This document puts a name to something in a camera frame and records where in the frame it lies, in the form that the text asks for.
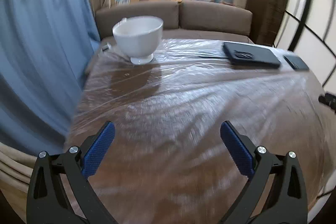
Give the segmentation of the blue curtain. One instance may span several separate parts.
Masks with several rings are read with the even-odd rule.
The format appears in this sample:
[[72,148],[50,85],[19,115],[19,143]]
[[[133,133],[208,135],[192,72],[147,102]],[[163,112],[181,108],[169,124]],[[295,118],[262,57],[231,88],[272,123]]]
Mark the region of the blue curtain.
[[100,38],[89,0],[1,0],[1,142],[60,153]]

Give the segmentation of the brown sofa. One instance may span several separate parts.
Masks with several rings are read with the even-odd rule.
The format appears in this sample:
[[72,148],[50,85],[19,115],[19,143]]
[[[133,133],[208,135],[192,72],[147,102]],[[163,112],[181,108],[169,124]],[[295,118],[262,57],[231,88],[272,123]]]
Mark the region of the brown sofa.
[[202,1],[144,1],[95,13],[103,42],[113,42],[112,28],[123,18],[156,16],[163,20],[164,39],[223,40],[252,44],[252,12],[234,6]]

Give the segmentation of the black tablet case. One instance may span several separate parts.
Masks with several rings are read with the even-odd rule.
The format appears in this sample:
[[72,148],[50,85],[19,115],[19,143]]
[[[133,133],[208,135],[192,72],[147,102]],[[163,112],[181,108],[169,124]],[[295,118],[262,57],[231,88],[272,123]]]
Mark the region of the black tablet case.
[[268,48],[250,44],[224,42],[223,51],[233,65],[278,69],[280,60]]

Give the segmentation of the white ceramic bowl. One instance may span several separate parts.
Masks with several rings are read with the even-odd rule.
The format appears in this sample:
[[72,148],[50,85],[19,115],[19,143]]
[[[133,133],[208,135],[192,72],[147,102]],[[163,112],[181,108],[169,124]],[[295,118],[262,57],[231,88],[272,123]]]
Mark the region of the white ceramic bowl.
[[162,41],[163,20],[156,16],[123,18],[113,26],[112,33],[117,46],[132,64],[148,64]]

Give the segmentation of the shoji screen divider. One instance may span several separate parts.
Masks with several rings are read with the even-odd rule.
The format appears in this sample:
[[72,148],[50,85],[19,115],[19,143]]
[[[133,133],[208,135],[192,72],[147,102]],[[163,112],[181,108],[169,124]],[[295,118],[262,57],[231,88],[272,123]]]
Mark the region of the shoji screen divider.
[[301,57],[335,93],[335,0],[288,0],[273,46]]

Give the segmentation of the blue smartphone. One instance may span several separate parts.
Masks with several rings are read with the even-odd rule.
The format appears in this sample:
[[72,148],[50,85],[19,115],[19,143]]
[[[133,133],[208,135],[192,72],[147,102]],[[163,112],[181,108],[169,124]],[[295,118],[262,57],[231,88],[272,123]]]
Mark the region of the blue smartphone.
[[284,59],[295,71],[309,71],[309,67],[298,56],[284,55]]

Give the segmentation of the dark wooden cabinet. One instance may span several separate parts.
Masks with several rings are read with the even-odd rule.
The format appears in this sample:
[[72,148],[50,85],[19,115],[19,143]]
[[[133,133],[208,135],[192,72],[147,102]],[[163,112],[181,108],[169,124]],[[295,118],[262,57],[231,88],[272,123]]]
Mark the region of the dark wooden cabinet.
[[288,0],[247,0],[245,9],[252,12],[249,38],[263,46],[274,46]]

